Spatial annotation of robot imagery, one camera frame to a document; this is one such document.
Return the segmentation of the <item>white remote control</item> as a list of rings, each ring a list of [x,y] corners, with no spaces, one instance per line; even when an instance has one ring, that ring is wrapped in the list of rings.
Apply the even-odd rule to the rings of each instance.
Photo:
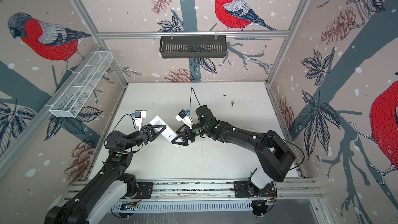
[[[150,124],[166,126],[165,130],[162,131],[161,135],[170,143],[172,143],[172,140],[177,137],[177,133],[174,130],[172,130],[171,127],[163,119],[160,118],[160,116],[155,116],[150,121]]]

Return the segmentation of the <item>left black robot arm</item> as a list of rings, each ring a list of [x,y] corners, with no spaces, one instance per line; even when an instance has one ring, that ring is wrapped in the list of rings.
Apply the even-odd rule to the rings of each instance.
[[[52,207],[45,216],[46,224],[98,224],[123,197],[142,200],[150,196],[151,187],[139,188],[136,177],[128,174],[135,146],[154,141],[165,125],[148,124],[129,135],[112,131],[106,141],[109,156],[100,171],[84,188],[62,206]]]

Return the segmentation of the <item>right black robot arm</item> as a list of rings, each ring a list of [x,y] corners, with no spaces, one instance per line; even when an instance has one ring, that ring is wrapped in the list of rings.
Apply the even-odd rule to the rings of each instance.
[[[272,130],[256,133],[217,120],[206,105],[200,106],[195,112],[199,121],[196,124],[188,110],[178,113],[176,119],[184,125],[177,129],[177,136],[171,143],[188,146],[197,136],[205,135],[214,141],[234,144],[252,151],[257,155],[261,167],[251,173],[240,192],[252,197],[264,197],[268,193],[269,197],[275,199],[276,192],[270,191],[267,185],[283,182],[296,159],[286,142]]]

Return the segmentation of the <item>aluminium front rail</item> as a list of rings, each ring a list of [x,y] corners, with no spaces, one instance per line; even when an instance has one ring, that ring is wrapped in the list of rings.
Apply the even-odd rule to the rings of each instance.
[[[189,200],[235,200],[234,181],[238,179],[141,179],[138,182],[153,182],[150,199],[144,201],[189,201]],[[275,183],[276,198],[241,198],[241,199],[271,199],[271,200],[312,200],[323,199],[318,186],[313,179],[288,177],[282,183]]]

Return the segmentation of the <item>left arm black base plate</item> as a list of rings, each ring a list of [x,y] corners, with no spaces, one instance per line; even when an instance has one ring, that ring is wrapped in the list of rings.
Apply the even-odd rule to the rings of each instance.
[[[127,184],[127,192],[124,199],[150,199],[153,190],[153,182],[138,182]]]

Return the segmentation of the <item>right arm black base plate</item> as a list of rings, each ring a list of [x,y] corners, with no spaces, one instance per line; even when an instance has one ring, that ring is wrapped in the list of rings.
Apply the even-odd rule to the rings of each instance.
[[[259,189],[253,183],[247,181],[234,181],[233,191],[236,198],[276,198],[277,195],[273,181],[263,189]]]

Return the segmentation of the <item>black wall basket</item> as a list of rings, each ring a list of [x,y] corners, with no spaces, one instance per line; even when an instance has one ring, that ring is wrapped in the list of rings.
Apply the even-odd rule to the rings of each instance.
[[[227,38],[218,36],[162,36],[160,54],[164,59],[224,58]]]

